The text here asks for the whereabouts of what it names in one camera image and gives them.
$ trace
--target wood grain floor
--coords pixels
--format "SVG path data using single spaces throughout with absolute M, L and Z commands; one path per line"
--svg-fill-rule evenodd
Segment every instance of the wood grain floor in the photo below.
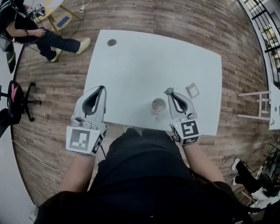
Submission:
M 64 4 L 79 11 L 80 0 Z M 62 11 L 54 13 L 57 17 Z M 75 18 L 62 30 L 70 37 L 77 29 Z M 47 21 L 43 25 L 49 28 Z M 31 98 L 41 99 L 41 106 L 31 106 L 35 122 L 23 116 L 14 126 L 14 139 L 32 151 L 44 163 L 63 172 L 72 162 L 73 154 L 65 150 L 66 126 L 76 100 L 83 94 L 88 66 L 100 29 L 120 29 L 163 35 L 204 47 L 222 57 L 223 89 L 219 128 L 216 137 L 203 138 L 200 145 L 221 165 L 228 156 L 236 154 L 253 169 L 265 161 L 263 156 L 275 143 L 279 133 L 270 132 L 267 122 L 238 118 L 238 113 L 256 114 L 253 98 L 238 98 L 242 92 L 266 90 L 266 76 L 259 44 L 245 12 L 235 0 L 93 0 L 86 7 L 84 22 L 74 38 L 92 39 L 81 55 L 62 52 L 58 63 L 49 63 L 38 52 L 24 50 L 16 81 L 26 90 L 36 83 Z M 104 148 L 120 136 L 123 128 L 110 124 Z M 24 180 L 37 204 L 58 192 L 63 175 L 44 166 L 30 153 L 16 146 Z M 103 159 L 98 152 L 97 163 Z M 234 157 L 221 168 L 231 184 L 231 164 Z M 233 188 L 240 196 L 243 188 Z

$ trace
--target hand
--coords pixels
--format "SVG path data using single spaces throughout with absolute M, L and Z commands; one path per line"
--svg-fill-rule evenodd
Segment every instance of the hand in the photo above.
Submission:
M 33 36 L 42 37 L 45 33 L 46 31 L 44 29 L 36 29 L 33 31 Z

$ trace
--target office chair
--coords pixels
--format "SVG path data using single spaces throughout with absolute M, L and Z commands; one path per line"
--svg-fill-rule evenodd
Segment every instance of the office chair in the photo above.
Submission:
M 18 124 L 21 120 L 21 115 L 26 113 L 31 122 L 34 118 L 30 116 L 28 104 L 36 103 L 41 105 L 40 100 L 28 100 L 29 92 L 31 87 L 35 86 L 35 83 L 30 83 L 28 90 L 24 96 L 21 86 L 16 81 L 11 81 L 8 88 L 8 93 L 1 91 L 2 86 L 0 85 L 0 100 L 1 97 L 7 98 L 7 108 L 0 111 L 0 137 L 5 132 L 8 126 L 12 124 Z

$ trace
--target white stool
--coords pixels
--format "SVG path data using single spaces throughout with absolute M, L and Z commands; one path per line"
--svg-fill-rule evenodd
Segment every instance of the white stool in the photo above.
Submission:
M 266 108 L 267 108 L 267 102 L 270 102 L 270 99 L 262 98 L 262 95 L 263 94 L 269 94 L 269 93 L 270 93 L 270 91 L 238 94 L 238 96 L 259 95 L 259 100 L 256 100 L 257 102 L 259 102 L 259 116 L 248 116 L 248 115 L 237 114 L 237 117 L 245 117 L 245 118 L 252 118 L 252 119 L 259 119 L 259 120 L 267 120 L 267 121 L 269 121 L 270 120 L 269 117 L 262 117 L 262 114 L 268 114 L 269 113 L 266 110 Z M 262 102 L 265 102 L 265 110 L 262 110 Z

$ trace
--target black pants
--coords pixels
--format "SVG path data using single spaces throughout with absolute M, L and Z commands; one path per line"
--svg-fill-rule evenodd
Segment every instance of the black pants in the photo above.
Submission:
M 29 29 L 38 29 L 38 26 L 34 23 L 34 25 L 32 25 Z M 72 53 L 76 53 L 79 50 L 81 42 L 74 39 L 63 39 L 60 35 L 57 35 L 47 29 L 45 29 L 45 31 L 45 35 L 40 38 L 35 36 L 16 37 L 15 41 L 22 44 L 30 42 L 35 43 L 40 50 L 41 55 L 46 57 L 49 61 L 54 59 L 56 56 L 56 52 L 52 51 L 51 47 Z
M 259 180 L 255 179 L 249 170 L 244 166 L 244 164 L 239 161 L 236 165 L 236 169 L 238 170 L 239 176 L 235 178 L 235 182 L 237 184 L 243 184 L 246 190 L 252 194 L 259 190 L 262 185 Z
M 110 157 L 113 153 L 115 153 L 118 149 L 123 147 L 127 141 L 135 139 L 144 138 L 149 140 L 149 142 L 157 144 L 160 142 L 161 147 L 165 150 L 168 150 L 174 153 L 178 158 L 182 159 L 179 148 L 176 143 L 173 142 L 171 137 L 165 131 L 153 130 L 153 129 L 144 129 L 142 131 L 142 136 L 133 128 L 128 128 L 126 133 L 122 134 L 122 136 L 118 137 L 116 140 L 112 142 L 109 147 L 109 151 L 107 153 L 107 157 Z

